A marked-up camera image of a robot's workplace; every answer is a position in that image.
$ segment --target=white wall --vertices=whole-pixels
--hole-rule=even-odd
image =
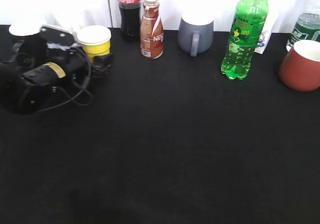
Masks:
[[[239,0],[159,0],[160,14],[165,29],[178,29],[181,14],[189,6],[208,10],[215,16],[215,31],[229,31],[234,9]],[[291,32],[307,0],[269,0],[271,9],[280,13],[274,32]],[[111,27],[108,0],[0,0],[0,24],[11,24],[24,15],[40,15],[53,23],[52,11],[57,6],[83,5],[92,24]],[[121,19],[117,0],[110,0],[114,27]]]
[[[41,16],[52,24],[52,11],[67,5],[83,5],[91,16],[90,23],[111,26],[108,0],[0,0],[0,24],[11,24],[27,15]]]
[[[215,16],[215,31],[229,31],[234,9],[239,0],[159,0],[160,15],[165,29],[178,29],[182,12],[190,6],[206,9]],[[269,0],[270,9],[280,13],[274,32],[291,32],[298,15],[307,0]],[[117,0],[110,0],[114,27],[120,27],[120,12]]]

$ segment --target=nestle coffee bottle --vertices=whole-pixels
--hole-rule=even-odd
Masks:
[[[144,0],[140,26],[141,53],[144,57],[159,58],[164,49],[164,27],[159,16],[158,0]]]
[[[118,0],[121,33],[125,40],[139,40],[141,0]]]

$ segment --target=black tablecloth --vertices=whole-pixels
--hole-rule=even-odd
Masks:
[[[119,32],[90,107],[0,110],[0,223],[320,222],[320,92],[280,82],[287,34],[230,81],[220,72],[225,32],[191,58],[165,31],[157,60]]]

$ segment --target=yellow cup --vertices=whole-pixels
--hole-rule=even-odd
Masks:
[[[81,29],[77,34],[83,50],[93,62],[95,56],[110,53],[110,29],[102,25],[91,25]]]

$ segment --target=gray mug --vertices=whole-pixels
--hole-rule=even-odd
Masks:
[[[178,31],[180,48],[191,57],[206,52],[214,37],[214,19],[205,13],[186,12],[182,15]]]

